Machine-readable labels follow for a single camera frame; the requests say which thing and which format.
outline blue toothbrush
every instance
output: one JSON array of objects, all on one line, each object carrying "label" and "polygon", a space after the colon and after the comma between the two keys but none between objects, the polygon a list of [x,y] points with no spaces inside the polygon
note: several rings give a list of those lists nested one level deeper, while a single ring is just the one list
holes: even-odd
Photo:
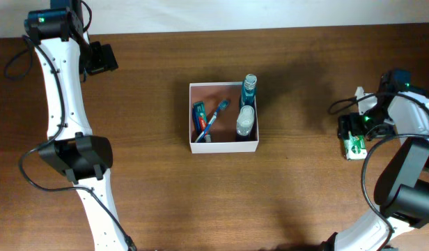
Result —
[{"label": "blue toothbrush", "polygon": [[198,136],[198,138],[196,139],[196,143],[199,143],[200,140],[207,134],[208,130],[210,129],[210,127],[212,126],[212,124],[215,122],[216,118],[217,118],[217,113],[219,111],[224,111],[228,105],[230,104],[230,101],[228,100],[222,100],[222,102],[219,103],[219,106],[216,108],[216,111],[214,112],[212,118],[210,119],[210,122],[208,122],[207,127],[205,128],[205,130],[203,132],[200,133],[200,135]]}]

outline wooden table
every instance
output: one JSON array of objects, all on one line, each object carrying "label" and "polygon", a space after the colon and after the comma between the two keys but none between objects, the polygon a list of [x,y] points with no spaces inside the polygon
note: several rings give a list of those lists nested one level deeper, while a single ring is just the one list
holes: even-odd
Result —
[{"label": "wooden table", "polygon": [[[368,206],[361,161],[347,162],[326,108],[378,88],[400,67],[429,90],[429,24],[91,36],[111,44],[120,68],[82,84],[95,135],[114,151],[112,192],[120,221],[141,249],[259,250],[313,245],[354,223]],[[47,103],[38,60],[22,81],[3,78],[24,48],[0,39],[0,250],[92,250],[75,192],[32,188],[19,156],[45,139]],[[25,58],[13,73],[27,66]],[[260,144],[255,153],[192,155],[190,82],[258,76]],[[399,147],[371,160],[368,189]],[[29,176],[69,185],[36,156]],[[429,225],[392,241],[429,250]]]}]

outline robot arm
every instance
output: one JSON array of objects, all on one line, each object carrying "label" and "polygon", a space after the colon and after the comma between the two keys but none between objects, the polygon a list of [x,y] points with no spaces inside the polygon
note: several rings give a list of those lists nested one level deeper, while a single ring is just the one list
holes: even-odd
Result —
[{"label": "robot arm", "polygon": [[[410,85],[410,73],[392,70],[383,75],[378,93],[399,93],[424,104],[400,96],[374,96],[359,103],[359,112],[338,119],[339,137],[366,139],[396,134],[429,135],[429,95]],[[357,100],[370,95],[357,88]],[[419,179],[429,172],[429,139],[400,138],[402,146],[377,181],[374,191],[377,209],[391,223],[392,238],[429,223],[429,183]],[[380,250],[387,239],[387,225],[369,210],[351,228],[335,233],[320,250]]]},{"label": "robot arm", "polygon": [[47,55],[56,69],[64,107],[61,105],[54,73],[41,51],[36,50],[45,79],[49,128],[53,137],[62,122],[64,128],[53,144],[39,150],[41,158],[75,187],[84,187],[115,217],[110,215],[87,191],[78,190],[94,238],[95,250],[136,250],[118,223],[111,193],[112,150],[109,140],[93,136],[84,111],[80,73],[94,75],[117,69],[110,45],[88,43],[83,32],[81,1],[51,1],[51,9],[29,13],[26,32],[32,43]]}]

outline cardboard box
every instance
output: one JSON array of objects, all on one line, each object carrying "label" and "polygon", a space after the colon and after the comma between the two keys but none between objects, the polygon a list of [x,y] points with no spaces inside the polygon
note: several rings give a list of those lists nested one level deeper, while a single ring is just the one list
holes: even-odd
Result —
[{"label": "cardboard box", "polygon": [[[244,153],[254,152],[258,147],[258,112],[255,99],[255,123],[250,141],[236,142],[236,120],[240,113],[241,82],[198,83],[189,85],[189,145],[192,153]],[[218,113],[210,134],[212,143],[194,143],[198,137],[194,128],[193,103],[203,101],[207,120],[212,118],[222,100],[230,99],[231,103],[224,111]]]}]

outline blue bottle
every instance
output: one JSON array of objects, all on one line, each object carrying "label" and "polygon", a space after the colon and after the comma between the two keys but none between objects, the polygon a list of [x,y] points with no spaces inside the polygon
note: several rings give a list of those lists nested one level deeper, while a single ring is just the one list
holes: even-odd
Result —
[{"label": "blue bottle", "polygon": [[258,79],[253,74],[248,74],[242,82],[240,108],[245,105],[254,107],[256,95],[256,82]]}]

